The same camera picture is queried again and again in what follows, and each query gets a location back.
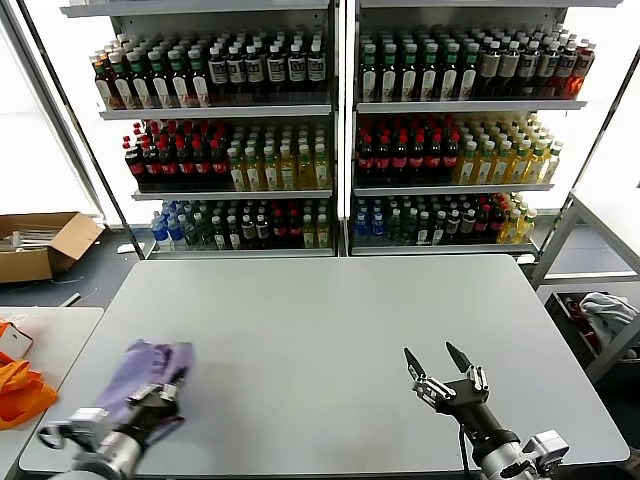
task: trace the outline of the gray table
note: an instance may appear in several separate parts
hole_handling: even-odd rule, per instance
[[[402,352],[456,379],[446,340],[486,367],[492,410],[523,439],[557,429],[570,464],[628,456],[508,256],[141,262],[44,420],[90,405],[137,337],[192,340],[197,357],[187,421],[139,476],[459,471],[457,425],[411,392]],[[20,466],[59,472],[72,453],[32,439]]]
[[[101,308],[0,307],[0,317],[5,319],[27,315],[23,329],[31,333],[35,341],[26,359],[55,389],[69,372],[102,312]],[[58,401],[64,401],[62,394]],[[0,479],[9,476],[41,417],[0,432]]]

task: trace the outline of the bottle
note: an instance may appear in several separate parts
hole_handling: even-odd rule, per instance
[[[404,63],[399,82],[400,101],[410,102],[413,100],[413,92],[416,83],[416,52],[418,46],[415,43],[408,43],[405,46]]]
[[[496,75],[502,55],[499,51],[500,42],[491,42],[480,56],[480,67],[476,79],[474,96],[477,98],[489,98],[495,93]]]
[[[373,102],[376,91],[376,46],[369,43],[364,46],[364,61],[360,67],[360,88],[362,102]]]
[[[500,185],[503,183],[504,172],[507,169],[507,163],[509,161],[509,153],[511,152],[511,142],[504,140],[500,144],[500,149],[497,156],[494,156],[491,160],[491,169],[488,175],[489,185]]]
[[[493,95],[495,97],[510,97],[512,94],[513,77],[520,63],[520,43],[516,40],[509,43],[509,49],[500,56],[500,64],[495,78]]]
[[[444,230],[447,224],[447,212],[439,210],[436,214],[436,221],[433,225],[433,237],[431,238],[431,245],[440,245],[442,237],[444,236]]]
[[[457,88],[458,90],[458,100],[464,101],[469,100],[471,98],[471,92],[473,91],[473,83],[476,79],[477,67],[476,63],[478,62],[478,51],[480,50],[480,45],[477,43],[470,43],[467,45],[466,51],[466,59],[465,65],[462,67],[460,84]]]
[[[518,234],[518,219],[520,218],[520,210],[517,208],[509,214],[509,219],[504,223],[496,243],[514,243]]]
[[[151,62],[152,82],[154,95],[158,100],[160,108],[171,108],[173,106],[171,97],[175,95],[173,83],[169,80],[169,75],[165,69],[160,52],[149,52],[147,54]]]
[[[282,176],[282,188],[284,190],[295,190],[297,181],[297,166],[291,156],[288,145],[280,147],[280,175]]]
[[[189,50],[187,55],[191,62],[191,82],[193,83],[198,105],[202,108],[210,107],[209,95],[213,91],[213,85],[211,84],[211,78],[207,75],[200,50]]]
[[[437,85],[437,57],[438,44],[427,43],[424,54],[424,65],[421,69],[420,81],[418,83],[421,102],[428,102],[433,99],[435,87]]]
[[[450,43],[447,46],[447,56],[442,67],[442,86],[440,87],[440,101],[447,102],[455,99],[456,77],[458,75],[458,51],[460,45]]]
[[[392,102],[396,85],[396,45],[393,43],[384,46],[384,64],[381,73],[380,101]]]

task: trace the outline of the yellow bottle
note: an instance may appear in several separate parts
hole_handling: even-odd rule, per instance
[[[489,170],[488,181],[489,185],[500,185],[504,177],[504,172],[507,170],[507,162],[509,161],[509,153],[511,152],[511,142],[504,140],[500,144],[498,155],[494,155],[491,159],[491,169]]]
[[[518,145],[518,152],[515,157],[510,159],[509,165],[507,165],[507,171],[504,174],[504,183],[521,183],[522,174],[527,168],[527,155],[531,142],[529,140],[523,140]]]
[[[282,177],[283,190],[295,190],[298,184],[298,168],[291,156],[291,147],[282,145],[280,147],[280,176]]]
[[[300,190],[314,190],[316,188],[316,173],[309,154],[309,145],[300,145],[300,162],[298,163],[298,188]]]
[[[533,155],[531,156],[529,164],[522,176],[522,183],[526,183],[528,185],[538,183],[540,172],[544,166],[544,147],[545,145],[542,142],[538,142],[536,144],[533,150]]]
[[[502,230],[500,230],[498,238],[496,239],[496,243],[514,243],[516,241],[516,236],[518,235],[519,218],[520,210],[518,210],[517,208],[509,213],[509,218],[506,222],[504,222]]]
[[[462,162],[460,162],[460,177],[458,179],[458,185],[469,185],[471,181],[476,147],[476,142],[467,142],[464,157],[462,158]]]
[[[473,172],[471,173],[472,185],[485,185],[487,183],[495,145],[496,144],[491,140],[487,140],[482,145],[482,153],[480,154],[480,157],[475,160]]]

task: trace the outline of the orange plastic bag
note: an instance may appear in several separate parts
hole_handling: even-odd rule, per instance
[[[18,360],[0,367],[0,430],[18,426],[42,413],[58,399],[42,374]]]

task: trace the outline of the display shelf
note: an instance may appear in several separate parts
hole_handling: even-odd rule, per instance
[[[538,255],[538,248],[533,243],[523,244],[487,244],[487,245],[436,245],[436,246],[381,246],[353,247],[353,256],[388,256],[388,255],[456,255],[504,253],[508,255]]]
[[[149,110],[107,110],[103,120],[165,120],[170,118],[258,118],[324,116],[331,105],[256,105],[246,107],[156,108]]]
[[[517,112],[580,110],[581,100],[479,100],[468,102],[372,102],[358,103],[358,113]]]
[[[616,7],[622,0],[360,0],[361,8],[422,7]]]
[[[292,257],[333,257],[333,248],[273,249],[273,250],[191,250],[152,251],[149,259],[155,260],[202,260],[208,258],[292,258]]]
[[[353,193],[356,197],[386,197],[389,195],[440,195],[461,193],[503,193],[547,191],[553,188],[549,185],[527,185],[507,183],[504,185],[432,185],[425,187],[356,187]]]
[[[100,2],[60,7],[69,18],[172,15],[179,13],[249,12],[325,9],[328,0],[145,0]]]
[[[134,200],[280,200],[288,198],[331,198],[332,190],[283,190],[272,192],[140,192]]]

